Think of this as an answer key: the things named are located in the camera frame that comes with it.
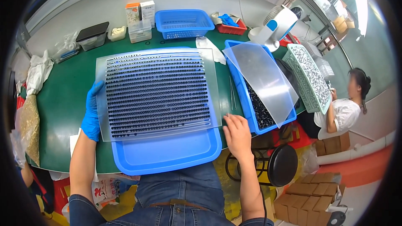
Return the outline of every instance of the white pipe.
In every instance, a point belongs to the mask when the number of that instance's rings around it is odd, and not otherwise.
[[[372,154],[377,152],[386,146],[390,145],[394,142],[395,138],[395,131],[391,132],[390,134],[380,138],[372,143],[366,144],[361,146],[360,144],[356,144],[354,149],[350,149],[347,151],[343,151],[340,153],[335,154],[328,154],[323,156],[318,156],[318,164],[325,165],[325,164],[332,164],[332,163],[340,163],[343,161],[349,161],[352,159],[360,158],[368,154]]]

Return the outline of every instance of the green workbench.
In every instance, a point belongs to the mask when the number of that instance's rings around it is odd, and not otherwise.
[[[205,35],[220,50],[225,48],[225,40],[249,41],[247,32],[244,35],[219,33],[209,31]],[[152,39],[132,44],[128,38],[110,42],[106,39],[103,46],[88,52],[81,52],[63,63],[54,64],[48,80],[37,95],[37,105],[40,117],[40,167],[52,171],[69,172],[70,167],[70,136],[77,134],[85,114],[85,100],[88,90],[95,80],[96,59],[103,56],[127,53],[138,50],[187,46],[195,48],[195,38],[164,40],[156,28],[152,29]],[[282,58],[287,48],[281,47],[274,52],[274,57]],[[221,116],[231,110],[230,71],[227,65],[215,63],[215,70],[219,88],[219,104]],[[232,114],[243,115],[238,93],[234,88],[237,110]],[[296,110],[300,113],[304,107]],[[219,128],[222,138],[222,148],[227,148],[222,127]],[[97,172],[120,172],[115,165],[111,143],[99,141],[96,149]]]

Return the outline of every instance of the mint green basket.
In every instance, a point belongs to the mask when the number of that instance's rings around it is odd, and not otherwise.
[[[283,60],[293,69],[307,112],[325,114],[332,99],[324,77],[303,45],[288,44],[287,48]]]

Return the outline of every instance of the blue nitrile glove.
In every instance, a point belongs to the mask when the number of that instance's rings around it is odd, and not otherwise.
[[[97,109],[97,93],[103,87],[104,81],[93,84],[86,96],[86,112],[84,119],[82,120],[81,129],[86,136],[96,142],[99,141],[99,132],[101,131],[99,126],[98,109]]]
[[[226,13],[225,13],[224,15],[222,15],[222,16],[219,16],[218,18],[222,19],[222,23],[223,23],[224,25],[239,27],[239,25],[236,24],[236,23],[233,21],[233,19],[232,19],[228,14],[226,14]]]

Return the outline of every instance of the blue plastic tray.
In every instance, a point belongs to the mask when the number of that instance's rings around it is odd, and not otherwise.
[[[219,128],[144,140],[112,142],[118,169],[148,175],[189,168],[215,160],[221,150]]]
[[[197,9],[163,10],[155,13],[156,28],[166,40],[202,37],[215,29],[208,14]]]
[[[232,46],[242,44],[242,43],[244,43],[244,42],[235,41],[235,40],[226,40],[225,48],[230,48]],[[262,46],[262,48],[264,48],[264,50],[269,54],[269,56],[275,61],[275,59],[272,56],[269,49],[266,46]],[[233,81],[236,85],[236,89],[239,94],[239,99],[240,99],[240,103],[242,104],[244,117],[249,122],[250,132],[254,132],[256,134],[264,134],[266,132],[269,132],[269,131],[277,128],[278,126],[275,124],[275,125],[272,125],[267,128],[259,129],[258,123],[257,123],[257,118],[255,117],[255,113],[254,113],[253,104],[251,103],[251,98],[249,95],[249,91],[247,91],[247,87],[246,87],[246,83],[244,82],[243,75],[239,72],[239,70],[236,68],[236,66],[227,57],[226,57],[226,62],[228,63],[230,73],[233,76]],[[284,124],[292,122],[295,119],[296,119],[296,111],[293,108],[292,111],[290,112],[288,118],[284,121]]]

